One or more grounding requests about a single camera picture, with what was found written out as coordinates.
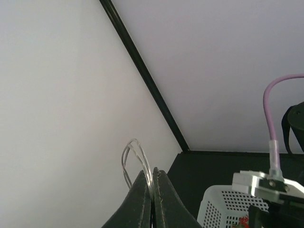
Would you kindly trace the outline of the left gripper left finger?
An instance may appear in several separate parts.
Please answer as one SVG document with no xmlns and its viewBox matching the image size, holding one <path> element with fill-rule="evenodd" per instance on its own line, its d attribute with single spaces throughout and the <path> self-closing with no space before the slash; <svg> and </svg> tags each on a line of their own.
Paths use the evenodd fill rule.
<svg viewBox="0 0 304 228">
<path fill-rule="evenodd" d="M 152 201 L 143 171 L 140 171 L 118 210 L 103 228 L 150 228 Z"/>
</svg>

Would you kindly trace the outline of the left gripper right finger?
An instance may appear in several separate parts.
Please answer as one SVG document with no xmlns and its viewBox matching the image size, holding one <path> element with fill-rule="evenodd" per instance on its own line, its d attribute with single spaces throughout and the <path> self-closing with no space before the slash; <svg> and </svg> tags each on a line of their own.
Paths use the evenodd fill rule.
<svg viewBox="0 0 304 228">
<path fill-rule="evenodd" d="M 200 228 L 201 225 L 188 212 L 173 187 L 167 173 L 153 170 L 155 228 Z"/>
</svg>

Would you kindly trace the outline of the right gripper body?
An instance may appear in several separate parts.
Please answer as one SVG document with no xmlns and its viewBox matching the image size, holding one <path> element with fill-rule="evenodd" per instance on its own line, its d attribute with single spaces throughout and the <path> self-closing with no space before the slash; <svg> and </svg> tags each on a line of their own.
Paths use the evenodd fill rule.
<svg viewBox="0 0 304 228">
<path fill-rule="evenodd" d="M 302 228 L 304 226 L 304 200 L 286 198 L 282 204 L 263 200 L 267 211 L 256 206 L 248 209 L 250 228 Z"/>
</svg>

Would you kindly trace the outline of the white perforated plastic basket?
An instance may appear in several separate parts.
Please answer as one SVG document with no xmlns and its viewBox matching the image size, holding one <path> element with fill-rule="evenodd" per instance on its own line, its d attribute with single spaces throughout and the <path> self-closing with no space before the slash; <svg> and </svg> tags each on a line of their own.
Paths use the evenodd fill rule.
<svg viewBox="0 0 304 228">
<path fill-rule="evenodd" d="M 213 185 L 204 193 L 197 221 L 203 228 L 236 228 L 250 206 L 268 209 L 260 198 L 234 191 L 230 185 Z"/>
</svg>

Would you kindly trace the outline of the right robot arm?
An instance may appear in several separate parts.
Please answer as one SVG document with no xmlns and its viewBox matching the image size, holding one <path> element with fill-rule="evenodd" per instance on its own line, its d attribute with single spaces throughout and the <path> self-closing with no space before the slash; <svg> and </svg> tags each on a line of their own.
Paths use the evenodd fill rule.
<svg viewBox="0 0 304 228">
<path fill-rule="evenodd" d="M 304 148 L 304 104 L 291 106 L 281 121 L 283 140 L 289 156 L 301 166 L 303 159 L 295 156 L 290 149 L 289 135 L 293 131 L 300 147 Z M 304 226 L 304 200 L 296 197 L 283 197 L 284 203 L 267 202 L 268 211 L 255 206 L 248 210 L 249 228 L 302 228 Z"/>
</svg>

